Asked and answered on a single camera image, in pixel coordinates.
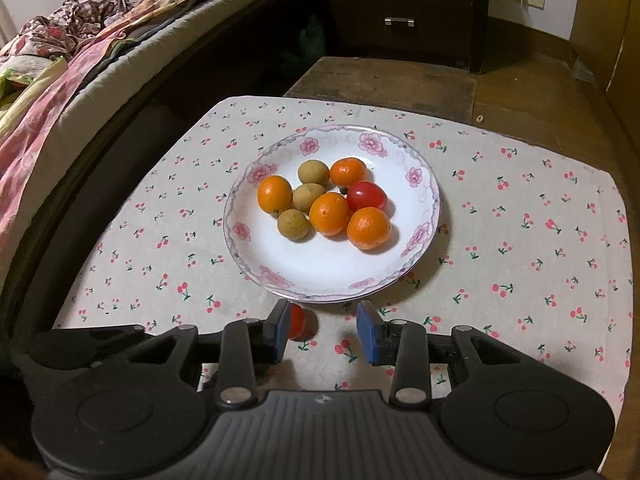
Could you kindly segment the red cherry tomato on cloth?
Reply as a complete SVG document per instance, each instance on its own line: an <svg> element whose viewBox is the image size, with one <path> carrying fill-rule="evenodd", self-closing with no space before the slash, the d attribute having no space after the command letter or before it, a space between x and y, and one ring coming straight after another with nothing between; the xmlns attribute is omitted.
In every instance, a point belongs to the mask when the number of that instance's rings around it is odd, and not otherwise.
<svg viewBox="0 0 640 480"><path fill-rule="evenodd" d="M306 314L298 304L291 304L290 331L288 338L295 340L303 335L306 328Z"/></svg>

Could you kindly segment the white floral plate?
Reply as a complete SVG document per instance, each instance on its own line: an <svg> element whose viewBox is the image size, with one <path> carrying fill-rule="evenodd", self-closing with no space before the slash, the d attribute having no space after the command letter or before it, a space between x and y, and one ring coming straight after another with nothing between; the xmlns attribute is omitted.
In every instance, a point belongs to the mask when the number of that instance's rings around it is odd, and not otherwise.
<svg viewBox="0 0 640 480"><path fill-rule="evenodd" d="M239 174L224 240L263 289L330 304L397 282L426 254L439 214L434 171L406 141L324 126L272 144Z"/></svg>

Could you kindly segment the orange kumquat right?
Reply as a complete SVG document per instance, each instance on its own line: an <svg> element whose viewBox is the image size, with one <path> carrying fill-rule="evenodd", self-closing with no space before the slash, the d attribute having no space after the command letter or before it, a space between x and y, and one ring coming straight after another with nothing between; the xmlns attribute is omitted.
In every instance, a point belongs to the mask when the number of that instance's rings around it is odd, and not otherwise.
<svg viewBox="0 0 640 480"><path fill-rule="evenodd" d="M349 241L364 252L385 244L390 239L390 232L390 219L384 211L375 207L356 210L347 226Z"/></svg>

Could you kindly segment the orange kumquat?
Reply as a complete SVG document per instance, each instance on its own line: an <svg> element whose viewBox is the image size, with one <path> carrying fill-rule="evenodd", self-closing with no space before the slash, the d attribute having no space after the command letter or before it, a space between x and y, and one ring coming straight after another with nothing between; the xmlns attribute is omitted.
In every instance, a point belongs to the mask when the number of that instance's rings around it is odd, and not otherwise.
<svg viewBox="0 0 640 480"><path fill-rule="evenodd" d="M340 193L329 192L316 200L309 211L309 221L314 229L326 237L340 234L346 229L352 211L348 201Z"/></svg>
<svg viewBox="0 0 640 480"><path fill-rule="evenodd" d="M292 205L293 191L288 180L280 176L266 177L257 190L258 205L266 214L278 216Z"/></svg>
<svg viewBox="0 0 640 480"><path fill-rule="evenodd" d="M330 168L330 180L339 188L349 188L367 175L366 165L356 157L345 157L334 162Z"/></svg>
<svg viewBox="0 0 640 480"><path fill-rule="evenodd" d="M390 239L390 232L390 219L384 211L375 207L356 210L347 226L349 241L364 252L385 244Z"/></svg>

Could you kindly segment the brown longan bottom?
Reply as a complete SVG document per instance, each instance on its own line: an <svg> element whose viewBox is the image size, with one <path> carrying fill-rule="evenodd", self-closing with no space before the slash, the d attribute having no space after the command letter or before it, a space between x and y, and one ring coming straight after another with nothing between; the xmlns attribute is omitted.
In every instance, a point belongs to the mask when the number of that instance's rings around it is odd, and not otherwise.
<svg viewBox="0 0 640 480"><path fill-rule="evenodd" d="M279 233L293 242L299 242L309 233L309 221L299 210L293 208L283 211L278 217Z"/></svg>

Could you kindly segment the brown longan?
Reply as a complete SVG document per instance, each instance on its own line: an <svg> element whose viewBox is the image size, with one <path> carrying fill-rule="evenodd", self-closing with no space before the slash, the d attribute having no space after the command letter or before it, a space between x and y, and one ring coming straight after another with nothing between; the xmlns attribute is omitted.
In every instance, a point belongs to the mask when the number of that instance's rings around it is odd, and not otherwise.
<svg viewBox="0 0 640 480"><path fill-rule="evenodd" d="M279 233L293 242L299 242L309 233L309 221L299 210L293 208L283 211L278 217Z"/></svg>
<svg viewBox="0 0 640 480"><path fill-rule="evenodd" d="M314 183L327 186L330 180L330 170L324 162L309 159L298 167L297 177L303 184Z"/></svg>
<svg viewBox="0 0 640 480"><path fill-rule="evenodd" d="M292 206L303 214L308 214L312 204L323 194L326 194L326 188L323 185L304 183L294 190Z"/></svg>

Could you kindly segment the orange kumquat centre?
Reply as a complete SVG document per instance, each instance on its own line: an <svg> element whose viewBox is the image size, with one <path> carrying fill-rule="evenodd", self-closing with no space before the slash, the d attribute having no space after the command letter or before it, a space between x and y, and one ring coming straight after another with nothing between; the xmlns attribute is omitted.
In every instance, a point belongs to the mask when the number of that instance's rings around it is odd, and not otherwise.
<svg viewBox="0 0 640 480"><path fill-rule="evenodd" d="M340 234L346 229L352 211L348 201L340 193L329 192L316 200L309 211L309 221L314 229L326 237Z"/></svg>

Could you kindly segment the orange kumquat left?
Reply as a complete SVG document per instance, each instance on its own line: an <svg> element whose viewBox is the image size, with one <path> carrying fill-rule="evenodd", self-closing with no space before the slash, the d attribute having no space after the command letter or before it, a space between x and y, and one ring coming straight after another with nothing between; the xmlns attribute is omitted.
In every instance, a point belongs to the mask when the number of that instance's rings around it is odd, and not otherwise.
<svg viewBox="0 0 640 480"><path fill-rule="evenodd" d="M266 214L278 216L292 205L293 191L288 180L280 176L266 177L257 190L258 205Z"/></svg>

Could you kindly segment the red cherry tomato on plate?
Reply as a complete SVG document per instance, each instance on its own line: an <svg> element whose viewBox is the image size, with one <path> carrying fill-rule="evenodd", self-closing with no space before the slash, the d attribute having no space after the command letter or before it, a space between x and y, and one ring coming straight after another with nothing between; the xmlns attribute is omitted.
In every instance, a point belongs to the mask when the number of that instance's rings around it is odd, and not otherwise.
<svg viewBox="0 0 640 480"><path fill-rule="evenodd" d="M352 211L367 207L385 210L387 206L387 195L382 188L366 180L353 183L348 188L346 200Z"/></svg>

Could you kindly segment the white cherry print tablecloth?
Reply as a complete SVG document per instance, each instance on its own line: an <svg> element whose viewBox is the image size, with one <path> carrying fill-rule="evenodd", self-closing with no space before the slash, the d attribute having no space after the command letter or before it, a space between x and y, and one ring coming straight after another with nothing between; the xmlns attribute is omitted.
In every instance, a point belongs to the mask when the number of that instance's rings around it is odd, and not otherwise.
<svg viewBox="0 0 640 480"><path fill-rule="evenodd" d="M262 318L276 301L244 276L224 242L224 202L237 176L273 173L259 153L292 136L322 159L322 126L366 128L349 148L379 174L386 134L420 153L386 186L404 212L428 177L442 212L431 247L372 299L382 318L446 334L468 324L625 399L634 289L624 201L612 177L577 160L479 128L365 105L231 98L215 105L144 177L94 244L55 320L58 328L190 323L216 332Z"/></svg>

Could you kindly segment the brown longan middle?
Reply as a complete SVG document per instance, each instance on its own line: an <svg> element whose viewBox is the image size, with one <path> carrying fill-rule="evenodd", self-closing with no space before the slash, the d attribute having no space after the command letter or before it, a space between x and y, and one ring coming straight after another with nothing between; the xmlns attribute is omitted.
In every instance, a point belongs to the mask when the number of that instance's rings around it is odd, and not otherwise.
<svg viewBox="0 0 640 480"><path fill-rule="evenodd" d="M323 185L304 183L294 190L292 206L303 214L308 214L312 204L323 194L326 194L326 188Z"/></svg>

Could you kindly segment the orange kumquat top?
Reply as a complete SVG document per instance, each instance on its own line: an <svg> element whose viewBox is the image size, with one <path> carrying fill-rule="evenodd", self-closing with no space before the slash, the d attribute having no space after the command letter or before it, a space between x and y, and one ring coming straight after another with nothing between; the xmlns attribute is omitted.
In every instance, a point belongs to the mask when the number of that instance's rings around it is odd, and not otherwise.
<svg viewBox="0 0 640 480"><path fill-rule="evenodd" d="M339 188L349 188L367 175L366 165L356 157L345 157L334 162L330 168L330 180Z"/></svg>

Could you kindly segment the brown longan top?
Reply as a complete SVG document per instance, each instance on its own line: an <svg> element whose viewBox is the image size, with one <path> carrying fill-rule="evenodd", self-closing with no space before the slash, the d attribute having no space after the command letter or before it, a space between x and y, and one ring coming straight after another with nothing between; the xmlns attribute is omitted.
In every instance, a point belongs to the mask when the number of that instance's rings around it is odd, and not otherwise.
<svg viewBox="0 0 640 480"><path fill-rule="evenodd" d="M314 183L327 186L330 180L330 170L324 162L309 159L298 167L297 177L303 184Z"/></svg>

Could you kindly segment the bed with beige mattress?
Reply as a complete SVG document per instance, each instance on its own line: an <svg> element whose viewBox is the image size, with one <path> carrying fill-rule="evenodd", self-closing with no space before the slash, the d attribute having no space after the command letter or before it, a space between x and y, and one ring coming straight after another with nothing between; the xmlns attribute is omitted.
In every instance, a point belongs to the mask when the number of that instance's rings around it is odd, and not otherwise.
<svg viewBox="0 0 640 480"><path fill-rule="evenodd" d="M145 173L229 96L303 71L303 0L191 0L90 70L32 165L1 252L1 324L53 316Z"/></svg>

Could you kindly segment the dark wooden drawer cabinet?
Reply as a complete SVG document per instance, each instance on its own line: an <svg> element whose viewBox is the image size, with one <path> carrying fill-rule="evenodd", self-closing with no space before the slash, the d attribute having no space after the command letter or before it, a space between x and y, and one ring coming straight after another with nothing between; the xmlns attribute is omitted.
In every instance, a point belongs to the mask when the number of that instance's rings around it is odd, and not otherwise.
<svg viewBox="0 0 640 480"><path fill-rule="evenodd" d="M314 0L323 53L482 69L489 0Z"/></svg>

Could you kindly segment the pink floral blanket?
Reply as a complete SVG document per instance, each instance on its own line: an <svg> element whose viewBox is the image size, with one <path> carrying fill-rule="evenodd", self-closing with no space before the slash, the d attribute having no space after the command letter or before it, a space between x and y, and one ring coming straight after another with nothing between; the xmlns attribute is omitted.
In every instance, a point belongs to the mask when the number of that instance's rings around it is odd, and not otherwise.
<svg viewBox="0 0 640 480"><path fill-rule="evenodd" d="M1 50L1 235L17 215L32 166L82 81L135 29L191 0L65 0Z"/></svg>

